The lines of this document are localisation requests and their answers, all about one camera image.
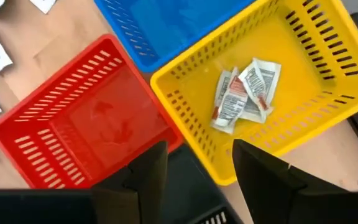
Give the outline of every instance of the yellow plastic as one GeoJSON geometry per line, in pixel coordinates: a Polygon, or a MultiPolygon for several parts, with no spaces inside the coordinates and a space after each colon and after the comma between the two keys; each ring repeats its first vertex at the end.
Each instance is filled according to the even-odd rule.
{"type": "Polygon", "coordinates": [[[236,180],[233,139],[281,156],[358,112],[358,30],[340,0],[258,0],[152,77],[152,88],[214,181],[236,180]],[[282,64],[265,124],[210,127],[223,69],[282,64]]]}

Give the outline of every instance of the table surface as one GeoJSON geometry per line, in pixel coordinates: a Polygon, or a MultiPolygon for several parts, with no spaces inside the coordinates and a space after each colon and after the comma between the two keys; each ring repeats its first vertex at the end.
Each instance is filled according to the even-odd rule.
{"type": "MultiPolygon", "coordinates": [[[[0,9],[0,42],[14,65],[0,73],[3,111],[11,109],[88,44],[108,32],[112,30],[92,0],[57,1],[48,15],[30,1],[6,1],[0,9]]],[[[347,121],[283,159],[345,189],[358,190],[358,138],[347,121]]],[[[0,150],[0,189],[27,187],[0,150]]],[[[221,189],[244,222],[252,223],[238,185],[221,189]]]]}

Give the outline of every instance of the red basket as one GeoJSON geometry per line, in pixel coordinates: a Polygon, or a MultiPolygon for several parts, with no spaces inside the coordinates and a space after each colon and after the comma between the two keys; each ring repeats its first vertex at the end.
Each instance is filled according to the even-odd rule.
{"type": "Polygon", "coordinates": [[[87,188],[182,136],[112,35],[0,119],[0,147],[32,188],[87,188]]]}

